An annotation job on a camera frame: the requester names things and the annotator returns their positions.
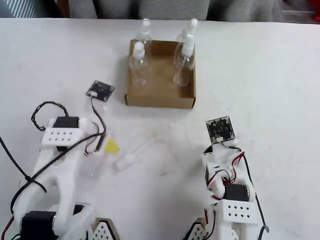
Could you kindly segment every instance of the yellow object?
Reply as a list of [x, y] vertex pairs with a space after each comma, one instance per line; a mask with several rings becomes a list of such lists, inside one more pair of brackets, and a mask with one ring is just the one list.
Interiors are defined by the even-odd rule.
[[118, 144], [112, 138], [109, 138], [105, 144], [104, 152], [109, 154], [117, 154], [119, 152]]

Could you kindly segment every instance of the table surface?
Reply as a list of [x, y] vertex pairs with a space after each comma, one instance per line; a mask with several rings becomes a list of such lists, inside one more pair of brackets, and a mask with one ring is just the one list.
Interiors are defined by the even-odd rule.
[[[0, 132], [27, 173], [43, 135], [30, 121], [51, 100], [71, 115], [93, 117], [85, 92], [94, 80], [116, 87], [96, 102], [120, 153], [79, 180], [80, 202], [111, 218], [121, 239], [182, 239], [210, 203], [200, 154], [210, 144], [205, 121], [230, 115], [245, 150], [270, 233], [264, 240], [319, 236], [320, 26], [201, 22], [196, 33], [194, 109], [124, 103], [129, 40], [140, 21], [0, 19]], [[152, 21], [152, 38], [175, 40], [184, 21]], [[59, 112], [43, 109], [39, 124]], [[0, 226], [21, 174], [0, 151]]]

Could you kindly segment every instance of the open cardboard box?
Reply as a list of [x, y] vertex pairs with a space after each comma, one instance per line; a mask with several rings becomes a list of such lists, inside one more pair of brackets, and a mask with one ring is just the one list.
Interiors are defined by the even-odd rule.
[[[150, 78], [144, 86], [131, 84], [131, 72], [128, 67], [125, 103], [128, 106], [192, 109], [196, 102], [196, 70], [186, 71], [190, 82], [178, 87], [173, 83], [173, 58], [178, 42], [153, 40], [151, 44]], [[130, 42], [129, 57], [134, 49]]]

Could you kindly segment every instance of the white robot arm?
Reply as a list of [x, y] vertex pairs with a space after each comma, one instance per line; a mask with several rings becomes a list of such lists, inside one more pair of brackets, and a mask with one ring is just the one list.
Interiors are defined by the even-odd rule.
[[[207, 189], [213, 193], [212, 204], [204, 209], [204, 222], [193, 225], [186, 240], [257, 240], [258, 236], [261, 239], [257, 208], [260, 205], [252, 181], [242, 168], [244, 154], [240, 150], [228, 157], [217, 156], [213, 151], [202, 154]], [[262, 228], [269, 232], [266, 225]]]
[[[92, 124], [87, 119], [81, 118], [78, 120], [78, 128], [54, 127], [56, 121], [57, 119], [51, 119], [44, 132], [33, 174], [37, 173], [59, 153], [57, 147], [66, 148], [72, 146], [86, 137]], [[60, 199], [59, 204], [56, 206], [57, 209], [54, 211], [52, 230], [54, 235], [61, 240], [67, 239], [64, 236], [74, 236], [75, 233], [79, 237], [74, 236], [68, 239], [80, 239], [96, 219], [93, 207], [89, 204], [82, 204], [81, 212], [74, 215], [76, 182], [84, 159], [85, 147], [86, 142], [84, 141], [36, 178], [47, 190], [53, 186], [58, 187]], [[22, 232], [23, 225], [28, 224], [25, 223], [25, 217], [27, 219], [28, 217], [35, 218], [35, 216], [28, 215], [28, 213], [37, 206], [44, 194], [44, 191], [37, 184], [31, 184], [18, 197], [14, 205], [14, 220]]]

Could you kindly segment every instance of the bottle cap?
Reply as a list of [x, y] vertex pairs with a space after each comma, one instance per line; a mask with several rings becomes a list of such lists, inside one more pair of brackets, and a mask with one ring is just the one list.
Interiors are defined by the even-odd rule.
[[186, 26], [186, 33], [194, 35], [198, 27], [198, 20], [196, 18], [192, 18], [188, 25]]
[[150, 20], [148, 18], [143, 19], [142, 26], [141, 26], [141, 33], [142, 34], [149, 34], [150, 33]]
[[190, 57], [194, 53], [194, 49], [195, 37], [193, 35], [187, 34], [181, 52], [183, 55]]
[[141, 41], [137, 41], [133, 48], [133, 57], [141, 60], [145, 57], [145, 45]]

